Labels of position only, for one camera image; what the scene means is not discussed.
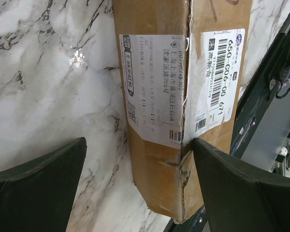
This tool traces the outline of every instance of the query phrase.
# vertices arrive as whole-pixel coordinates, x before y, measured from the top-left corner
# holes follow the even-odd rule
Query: cardboard box
[[[203,199],[189,141],[229,152],[252,0],[113,0],[135,185],[178,222]]]

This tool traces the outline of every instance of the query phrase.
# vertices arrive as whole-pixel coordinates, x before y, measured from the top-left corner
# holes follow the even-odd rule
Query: white marble surface
[[[289,11],[254,0],[243,88]],[[0,0],[0,171],[80,136],[67,231],[163,231],[132,181],[111,0]]]

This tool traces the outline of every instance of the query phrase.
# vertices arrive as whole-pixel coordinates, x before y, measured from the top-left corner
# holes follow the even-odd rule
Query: handwritten marking
[[[233,6],[236,6],[240,0],[225,0],[228,4],[230,5],[233,5]],[[212,12],[213,12],[213,17],[214,17],[214,20],[215,20],[215,23],[217,22],[217,14],[216,14],[216,10],[215,10],[215,7],[214,7],[214,3],[213,3],[213,0],[209,0],[210,4],[211,4],[211,9],[212,9]]]

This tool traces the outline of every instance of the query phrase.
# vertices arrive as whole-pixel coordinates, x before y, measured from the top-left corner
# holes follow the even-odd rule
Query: barcode
[[[218,42],[219,44],[218,56],[217,56],[217,61],[216,61],[214,85],[212,89],[211,107],[219,103],[220,90],[221,90],[222,79],[223,79],[224,63],[226,61],[227,43],[228,43],[228,39],[219,40]]]
[[[181,141],[182,140],[182,132],[170,130],[170,139]]]
[[[136,122],[136,117],[135,117],[135,106],[130,102],[127,101],[127,110],[128,110],[128,117],[135,123]]]
[[[195,131],[198,131],[199,129],[202,129],[203,127],[205,127],[205,125],[206,125],[206,118],[202,119],[201,121],[198,121],[195,124]]]

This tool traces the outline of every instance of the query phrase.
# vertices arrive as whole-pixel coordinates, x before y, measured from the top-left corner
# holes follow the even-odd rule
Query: white label
[[[205,85],[195,114],[195,136],[227,122],[232,117],[240,73],[245,29],[202,33]]]
[[[184,36],[120,35],[128,123],[146,141],[182,141]]]

